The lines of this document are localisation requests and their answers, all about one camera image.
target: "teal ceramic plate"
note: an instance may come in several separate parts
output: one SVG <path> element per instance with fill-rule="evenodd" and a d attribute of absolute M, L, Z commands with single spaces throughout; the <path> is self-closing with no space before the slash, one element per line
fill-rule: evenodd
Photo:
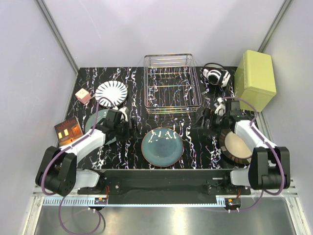
<path fill-rule="evenodd" d="M 155 166 L 170 166 L 176 163 L 184 152 L 181 137 L 168 128 L 157 128 L 146 134 L 141 151 L 144 158 Z"/>

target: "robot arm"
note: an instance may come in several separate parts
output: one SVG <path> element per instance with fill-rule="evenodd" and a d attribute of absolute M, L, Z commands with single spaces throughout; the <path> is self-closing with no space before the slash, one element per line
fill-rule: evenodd
<path fill-rule="evenodd" d="M 127 111 L 127 108 L 109 109 L 106 117 L 98 122 L 94 130 L 90 129 L 82 137 L 68 145 L 60 148 L 49 147 L 38 170 L 36 184 L 41 186 L 42 177 L 48 164 L 61 150 L 67 149 L 48 171 L 45 188 L 61 196 L 66 196 L 77 188 L 103 189 L 105 181 L 101 179 L 101 172 L 76 169 L 77 164 L 91 151 L 104 144 L 140 137 L 135 120 L 128 121 Z"/>
<path fill-rule="evenodd" d="M 283 167 L 285 186 L 290 185 L 290 155 L 285 147 L 278 147 L 268 140 L 248 116 L 240 110 L 239 101 L 227 100 L 225 104 L 218 98 L 215 104 L 216 110 L 205 109 L 203 116 L 196 123 L 197 127 L 204 129 L 209 119 L 207 134 L 219 135 L 222 129 L 230 129 L 237 134 L 252 152 L 249 169 L 234 170 L 230 173 L 230 184 L 234 186 L 249 186 L 253 189 L 276 189 L 280 188 L 282 176 L 278 169 L 277 161 L 269 149 L 271 146 L 277 154 Z M 269 166 L 271 161 L 276 166 Z"/>

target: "black mount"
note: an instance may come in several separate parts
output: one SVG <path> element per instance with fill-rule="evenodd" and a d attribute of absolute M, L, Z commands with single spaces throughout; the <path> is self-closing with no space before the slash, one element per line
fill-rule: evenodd
<path fill-rule="evenodd" d="M 60 152 L 59 148 L 49 147 L 44 154 L 40 164 L 35 183 L 41 186 L 42 177 L 49 162 Z M 77 157 L 73 153 L 63 153 L 55 162 L 55 166 L 51 166 L 45 178 L 45 188 L 57 193 L 61 196 L 68 195 L 76 183 L 76 160 Z"/>
<path fill-rule="evenodd" d="M 290 154 L 286 147 L 276 147 L 275 152 L 284 170 L 285 186 L 290 186 Z M 268 166 L 270 160 L 276 166 Z M 253 189 L 280 188 L 282 177 L 276 159 L 268 148 L 254 148 L 248 172 L 249 183 Z"/>

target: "metal floor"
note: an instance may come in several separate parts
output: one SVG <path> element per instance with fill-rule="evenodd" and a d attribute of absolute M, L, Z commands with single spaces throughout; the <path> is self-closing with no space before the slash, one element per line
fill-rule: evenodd
<path fill-rule="evenodd" d="M 253 204 L 242 198 L 242 208 Z M 62 219 L 68 220 L 83 207 L 62 207 Z M 248 212 L 218 213 L 200 208 L 104 208 L 106 220 L 95 235 L 295 235 L 282 197 L 265 197 Z M 88 233 L 98 223 L 98 216 L 84 211 L 65 226 L 74 233 Z M 58 220 L 57 206 L 43 206 L 36 235 L 67 235 Z"/>

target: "book cover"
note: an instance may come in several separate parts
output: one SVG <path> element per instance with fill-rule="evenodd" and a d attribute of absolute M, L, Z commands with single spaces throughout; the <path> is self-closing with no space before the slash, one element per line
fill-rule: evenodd
<path fill-rule="evenodd" d="M 83 136 L 82 128 L 78 122 L 77 117 L 61 122 L 54 126 L 60 146 L 72 143 L 74 140 Z"/>

